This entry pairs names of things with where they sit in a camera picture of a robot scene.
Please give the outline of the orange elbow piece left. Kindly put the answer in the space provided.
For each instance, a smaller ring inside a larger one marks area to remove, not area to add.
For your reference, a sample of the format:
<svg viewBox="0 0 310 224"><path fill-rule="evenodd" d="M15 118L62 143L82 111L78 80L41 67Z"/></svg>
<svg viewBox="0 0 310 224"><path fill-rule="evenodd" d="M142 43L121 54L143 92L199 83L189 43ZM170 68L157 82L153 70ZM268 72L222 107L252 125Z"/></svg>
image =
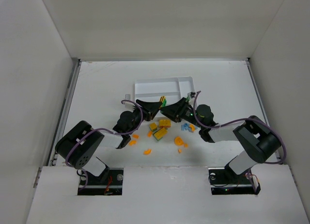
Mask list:
<svg viewBox="0 0 310 224"><path fill-rule="evenodd" d="M133 145L135 145L136 143L137 143L136 140L131 140L128 144L129 144L130 146L133 146Z"/></svg>

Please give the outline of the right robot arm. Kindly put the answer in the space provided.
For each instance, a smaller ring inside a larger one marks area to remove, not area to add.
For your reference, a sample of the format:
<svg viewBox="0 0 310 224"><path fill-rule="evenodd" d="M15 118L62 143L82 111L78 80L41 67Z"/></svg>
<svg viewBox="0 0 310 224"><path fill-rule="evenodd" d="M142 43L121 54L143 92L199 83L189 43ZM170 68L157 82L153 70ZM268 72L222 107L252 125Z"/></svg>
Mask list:
<svg viewBox="0 0 310 224"><path fill-rule="evenodd" d="M214 121L210 106L196 105L196 101L191 105L186 98L160 111L174 122L185 120L200 128L199 135L205 142L239 142L243 151L225 165L232 175L241 175L257 164L268 164L268 158L283 146L280 137L257 116L220 125Z"/></svg>

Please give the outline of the yellow long duplo brick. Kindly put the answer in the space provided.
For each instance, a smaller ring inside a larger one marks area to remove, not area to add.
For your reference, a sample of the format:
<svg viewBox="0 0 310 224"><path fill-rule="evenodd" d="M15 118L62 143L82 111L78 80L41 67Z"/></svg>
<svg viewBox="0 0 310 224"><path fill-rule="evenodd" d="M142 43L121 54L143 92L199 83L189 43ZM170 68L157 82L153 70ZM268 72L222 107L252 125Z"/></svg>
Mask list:
<svg viewBox="0 0 310 224"><path fill-rule="evenodd" d="M166 128L161 128L153 134L157 141L160 141L168 133Z"/></svg>

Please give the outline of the yellow square duplo brick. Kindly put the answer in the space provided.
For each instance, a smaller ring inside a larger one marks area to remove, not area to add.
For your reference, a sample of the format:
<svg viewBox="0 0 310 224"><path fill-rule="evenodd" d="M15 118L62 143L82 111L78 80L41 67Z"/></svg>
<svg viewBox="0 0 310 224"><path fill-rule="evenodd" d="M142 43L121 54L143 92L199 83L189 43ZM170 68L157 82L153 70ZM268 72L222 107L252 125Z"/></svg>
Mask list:
<svg viewBox="0 0 310 224"><path fill-rule="evenodd" d="M158 129L158 126L155 122L149 124L149 128L152 132L156 131Z"/></svg>

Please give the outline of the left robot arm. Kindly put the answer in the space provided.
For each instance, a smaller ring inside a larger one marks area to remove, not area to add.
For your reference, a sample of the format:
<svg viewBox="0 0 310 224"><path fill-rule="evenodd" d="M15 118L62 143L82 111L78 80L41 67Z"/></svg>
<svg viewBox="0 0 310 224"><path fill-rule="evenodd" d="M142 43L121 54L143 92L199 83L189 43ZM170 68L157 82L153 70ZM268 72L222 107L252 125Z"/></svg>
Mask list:
<svg viewBox="0 0 310 224"><path fill-rule="evenodd" d="M89 172L95 177L101 176L107 166L93 156L99 145L103 144L114 149L124 148L142 122L153 120L163 105L162 100L159 102L122 100L121 103L131 103L133 110L122 112L112 130L94 129L88 122L82 120L58 141L55 151L65 159L68 167Z"/></svg>

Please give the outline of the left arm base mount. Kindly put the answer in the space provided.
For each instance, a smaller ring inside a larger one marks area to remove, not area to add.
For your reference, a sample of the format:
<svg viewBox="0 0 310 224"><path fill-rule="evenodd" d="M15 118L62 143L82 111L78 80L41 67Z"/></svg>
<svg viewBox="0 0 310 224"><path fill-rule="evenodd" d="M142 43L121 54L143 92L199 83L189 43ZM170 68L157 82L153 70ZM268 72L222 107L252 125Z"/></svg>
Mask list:
<svg viewBox="0 0 310 224"><path fill-rule="evenodd" d="M83 169L77 170L78 195L117 196L123 193L123 168L111 168L98 157L92 157Z"/></svg>

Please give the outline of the green duplo plate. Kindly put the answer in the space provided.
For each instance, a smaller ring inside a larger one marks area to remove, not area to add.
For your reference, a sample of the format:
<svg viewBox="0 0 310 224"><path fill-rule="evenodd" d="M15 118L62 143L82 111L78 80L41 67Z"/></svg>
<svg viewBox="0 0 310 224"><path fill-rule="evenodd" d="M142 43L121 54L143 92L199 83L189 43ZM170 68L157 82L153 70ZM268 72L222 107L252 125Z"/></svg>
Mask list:
<svg viewBox="0 0 310 224"><path fill-rule="evenodd" d="M164 98L163 101L162 101L162 107L165 107L167 104L167 100Z"/></svg>

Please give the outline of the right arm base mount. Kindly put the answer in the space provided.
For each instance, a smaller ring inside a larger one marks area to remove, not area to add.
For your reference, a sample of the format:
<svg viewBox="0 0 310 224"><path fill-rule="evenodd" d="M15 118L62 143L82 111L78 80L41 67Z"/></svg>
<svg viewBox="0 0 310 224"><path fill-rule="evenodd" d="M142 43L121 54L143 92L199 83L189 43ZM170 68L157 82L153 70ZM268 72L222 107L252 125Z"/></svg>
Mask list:
<svg viewBox="0 0 310 224"><path fill-rule="evenodd" d="M237 175L224 167L211 167L208 173L212 195L258 195L261 191L259 179L250 169Z"/></svg>

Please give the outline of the yellow curved duplo brick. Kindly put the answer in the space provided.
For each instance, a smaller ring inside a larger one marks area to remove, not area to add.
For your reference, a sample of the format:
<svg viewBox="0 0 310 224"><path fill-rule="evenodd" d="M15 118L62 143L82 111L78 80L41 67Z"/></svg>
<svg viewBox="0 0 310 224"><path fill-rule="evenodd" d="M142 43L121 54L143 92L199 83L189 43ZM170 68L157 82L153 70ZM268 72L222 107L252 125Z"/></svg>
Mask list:
<svg viewBox="0 0 310 224"><path fill-rule="evenodd" d="M161 119L159 120L159 127L160 128L170 128L171 127L171 121L169 119Z"/></svg>

